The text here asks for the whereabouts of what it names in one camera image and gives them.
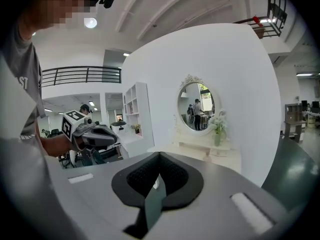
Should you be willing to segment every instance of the white column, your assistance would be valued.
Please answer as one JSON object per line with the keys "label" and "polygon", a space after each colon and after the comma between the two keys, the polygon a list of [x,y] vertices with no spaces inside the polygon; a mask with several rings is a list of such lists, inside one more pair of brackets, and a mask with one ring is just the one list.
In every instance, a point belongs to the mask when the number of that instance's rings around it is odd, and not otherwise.
{"label": "white column", "polygon": [[106,108],[106,93],[105,92],[100,92],[100,109],[101,109],[102,123],[109,127],[110,126],[109,125],[109,115],[108,115],[108,111]]}

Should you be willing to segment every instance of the white cabinet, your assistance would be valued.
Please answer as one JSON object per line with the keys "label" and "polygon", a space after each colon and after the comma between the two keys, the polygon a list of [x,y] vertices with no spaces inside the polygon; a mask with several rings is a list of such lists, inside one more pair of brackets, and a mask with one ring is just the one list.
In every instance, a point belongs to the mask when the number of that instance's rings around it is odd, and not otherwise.
{"label": "white cabinet", "polygon": [[[120,132],[122,149],[128,157],[135,157],[154,147],[154,137],[149,109],[147,84],[136,82],[123,96],[124,120],[128,125],[128,132]],[[132,125],[140,125],[139,133],[131,129]]]}

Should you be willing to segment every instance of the oval mirror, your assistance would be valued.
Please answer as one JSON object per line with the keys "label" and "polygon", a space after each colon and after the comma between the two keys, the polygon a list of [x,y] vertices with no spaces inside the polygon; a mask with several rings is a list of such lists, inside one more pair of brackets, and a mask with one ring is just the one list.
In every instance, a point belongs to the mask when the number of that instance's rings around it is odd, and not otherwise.
{"label": "oval mirror", "polygon": [[183,88],[178,106],[182,121],[194,131],[207,129],[209,119],[215,114],[213,95],[204,84],[198,82]]}

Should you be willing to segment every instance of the black foam insert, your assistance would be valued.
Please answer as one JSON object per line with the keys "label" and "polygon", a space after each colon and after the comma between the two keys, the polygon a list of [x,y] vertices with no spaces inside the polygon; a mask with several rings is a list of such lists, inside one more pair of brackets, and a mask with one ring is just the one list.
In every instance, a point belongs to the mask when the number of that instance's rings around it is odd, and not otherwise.
{"label": "black foam insert", "polygon": [[190,205],[204,186],[204,179],[197,169],[164,152],[155,152],[117,172],[111,181],[114,193],[125,205],[140,208],[135,223],[124,229],[136,238],[141,239],[148,232],[145,198],[159,174],[166,189],[162,211]]}

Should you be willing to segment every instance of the flower vase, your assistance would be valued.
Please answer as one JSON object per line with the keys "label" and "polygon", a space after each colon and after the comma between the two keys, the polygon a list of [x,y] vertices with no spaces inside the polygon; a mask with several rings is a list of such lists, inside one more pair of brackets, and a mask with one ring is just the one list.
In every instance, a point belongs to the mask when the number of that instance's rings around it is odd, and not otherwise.
{"label": "flower vase", "polygon": [[215,133],[214,135],[214,145],[216,147],[219,147],[220,146],[220,142],[221,142],[221,133]]}

